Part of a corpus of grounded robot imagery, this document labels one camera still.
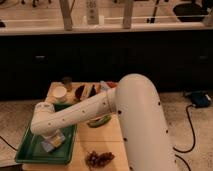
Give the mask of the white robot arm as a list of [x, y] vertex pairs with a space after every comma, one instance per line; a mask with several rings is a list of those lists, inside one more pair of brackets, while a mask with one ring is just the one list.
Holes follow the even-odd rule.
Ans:
[[49, 136], [60, 128], [110, 113], [119, 117], [133, 171], [179, 171], [158, 92], [141, 74], [128, 74], [116, 87], [59, 112], [48, 102], [38, 103], [30, 130]]

